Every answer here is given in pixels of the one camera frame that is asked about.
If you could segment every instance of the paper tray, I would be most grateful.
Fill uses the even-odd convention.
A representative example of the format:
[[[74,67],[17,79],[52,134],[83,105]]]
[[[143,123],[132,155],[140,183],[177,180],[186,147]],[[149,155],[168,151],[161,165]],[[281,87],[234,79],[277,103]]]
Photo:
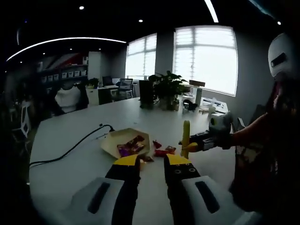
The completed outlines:
[[[149,134],[132,128],[117,130],[108,133],[106,138],[101,141],[100,147],[115,158],[121,158],[121,155],[119,154],[119,151],[117,149],[117,145],[126,144],[138,135],[142,136],[145,139],[143,142],[141,142],[145,145],[145,147],[139,152],[139,155],[147,154],[150,151]]]

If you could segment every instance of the window blinds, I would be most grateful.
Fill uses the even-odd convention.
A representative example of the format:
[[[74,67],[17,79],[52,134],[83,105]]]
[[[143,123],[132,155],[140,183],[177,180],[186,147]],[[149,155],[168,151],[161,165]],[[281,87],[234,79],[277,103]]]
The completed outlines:
[[[235,95],[238,55],[230,27],[178,28],[174,70],[186,80],[205,82],[205,88]]]
[[[144,80],[155,71],[156,39],[153,34],[129,43],[126,57],[126,78]]]

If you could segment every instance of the white chair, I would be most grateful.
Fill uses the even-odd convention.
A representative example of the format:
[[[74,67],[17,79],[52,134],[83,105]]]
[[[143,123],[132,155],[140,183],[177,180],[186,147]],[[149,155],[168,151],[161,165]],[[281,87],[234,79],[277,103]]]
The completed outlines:
[[[24,143],[27,153],[29,153],[27,150],[27,144],[28,144],[27,137],[29,131],[31,130],[31,124],[30,124],[30,119],[28,114],[29,106],[30,103],[28,102],[22,103],[20,126],[18,128],[12,129],[13,138],[17,143]]]

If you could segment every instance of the shelf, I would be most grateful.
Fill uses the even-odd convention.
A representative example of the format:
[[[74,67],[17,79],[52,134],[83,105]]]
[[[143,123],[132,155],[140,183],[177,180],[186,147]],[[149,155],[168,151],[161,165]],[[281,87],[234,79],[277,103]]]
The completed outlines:
[[[50,73],[53,71],[66,70],[66,69],[77,68],[77,67],[87,67],[87,66],[88,64],[79,64],[79,65],[71,65],[63,68],[45,69],[41,72],[37,72],[37,74]]]
[[[67,81],[67,80],[73,80],[73,79],[82,79],[82,78],[88,78],[88,76],[74,76],[74,77],[68,77],[68,78],[64,78],[64,79],[59,79],[58,81],[47,81],[45,83],[43,83],[44,85],[50,85],[50,84],[53,84],[53,83],[57,83],[57,82],[63,82],[63,81]]]

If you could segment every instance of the white helmet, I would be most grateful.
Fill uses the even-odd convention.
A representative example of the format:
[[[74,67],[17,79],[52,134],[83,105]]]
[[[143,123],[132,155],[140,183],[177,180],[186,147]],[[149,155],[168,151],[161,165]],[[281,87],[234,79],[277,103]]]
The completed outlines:
[[[300,80],[299,52],[286,34],[280,34],[272,41],[268,59],[275,81]]]

